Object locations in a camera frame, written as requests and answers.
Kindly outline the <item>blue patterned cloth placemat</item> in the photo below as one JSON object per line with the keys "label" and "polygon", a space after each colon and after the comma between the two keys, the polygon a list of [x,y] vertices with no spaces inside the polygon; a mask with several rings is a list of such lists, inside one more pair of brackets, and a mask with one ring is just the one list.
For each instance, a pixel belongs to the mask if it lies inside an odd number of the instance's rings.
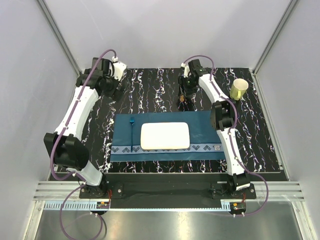
{"label": "blue patterned cloth placemat", "polygon": [[[133,117],[133,151],[131,125]],[[141,127],[145,123],[184,122],[188,124],[190,146],[180,150],[144,150],[141,147]],[[111,162],[194,161],[225,158],[221,140],[211,126],[209,111],[149,112],[118,114],[115,117]]]}

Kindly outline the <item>yellow mug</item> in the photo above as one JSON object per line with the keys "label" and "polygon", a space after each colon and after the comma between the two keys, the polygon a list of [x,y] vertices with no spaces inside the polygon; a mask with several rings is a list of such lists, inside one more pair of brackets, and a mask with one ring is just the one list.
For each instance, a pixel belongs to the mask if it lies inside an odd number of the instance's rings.
{"label": "yellow mug", "polygon": [[229,96],[231,99],[239,101],[246,93],[248,88],[249,83],[245,79],[237,78],[233,81],[231,85]]}

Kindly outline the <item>blue small fork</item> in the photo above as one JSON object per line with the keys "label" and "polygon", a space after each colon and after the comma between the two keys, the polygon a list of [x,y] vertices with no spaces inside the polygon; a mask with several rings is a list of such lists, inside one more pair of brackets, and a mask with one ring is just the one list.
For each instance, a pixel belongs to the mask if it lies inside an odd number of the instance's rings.
{"label": "blue small fork", "polygon": [[133,127],[135,124],[135,118],[131,117],[129,120],[130,123],[130,152],[133,152]]}

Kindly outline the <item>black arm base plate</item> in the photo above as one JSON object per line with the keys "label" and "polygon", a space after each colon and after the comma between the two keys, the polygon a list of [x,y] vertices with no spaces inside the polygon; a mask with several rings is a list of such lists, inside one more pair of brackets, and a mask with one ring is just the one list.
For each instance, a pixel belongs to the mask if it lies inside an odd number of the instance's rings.
{"label": "black arm base plate", "polygon": [[124,199],[133,194],[199,195],[213,199],[254,200],[255,187],[248,174],[227,173],[107,173],[100,186],[80,190],[81,199]]}

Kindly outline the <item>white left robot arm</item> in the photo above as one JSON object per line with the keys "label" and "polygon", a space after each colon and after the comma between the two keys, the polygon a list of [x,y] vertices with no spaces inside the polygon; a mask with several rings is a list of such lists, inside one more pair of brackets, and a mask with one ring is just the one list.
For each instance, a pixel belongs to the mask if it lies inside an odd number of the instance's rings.
{"label": "white left robot arm", "polygon": [[82,190],[97,198],[108,193],[106,177],[90,161],[90,152],[82,143],[83,129],[99,97],[119,101],[128,82],[123,80],[127,65],[116,56],[111,60],[94,57],[92,66],[76,80],[74,96],[59,126],[53,133],[46,133],[43,141],[52,167],[67,170],[83,180]]}

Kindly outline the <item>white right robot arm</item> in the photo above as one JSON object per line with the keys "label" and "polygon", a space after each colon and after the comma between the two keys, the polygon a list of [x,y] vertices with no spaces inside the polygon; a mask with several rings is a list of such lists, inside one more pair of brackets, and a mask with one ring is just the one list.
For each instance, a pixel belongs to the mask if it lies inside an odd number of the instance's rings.
{"label": "white right robot arm", "polygon": [[227,182],[222,194],[242,198],[250,187],[249,174],[244,167],[236,139],[238,112],[236,100],[230,99],[219,87],[213,72],[205,69],[199,59],[181,64],[183,75],[178,77],[179,92],[191,95],[200,87],[211,102],[210,123],[221,141],[227,166]]}

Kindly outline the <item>white rectangular plate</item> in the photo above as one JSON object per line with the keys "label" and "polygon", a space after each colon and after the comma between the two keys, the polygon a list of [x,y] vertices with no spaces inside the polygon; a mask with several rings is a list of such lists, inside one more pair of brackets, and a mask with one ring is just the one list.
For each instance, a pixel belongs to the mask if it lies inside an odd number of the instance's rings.
{"label": "white rectangular plate", "polygon": [[143,150],[184,150],[190,144],[186,122],[154,122],[141,126],[140,145]]}

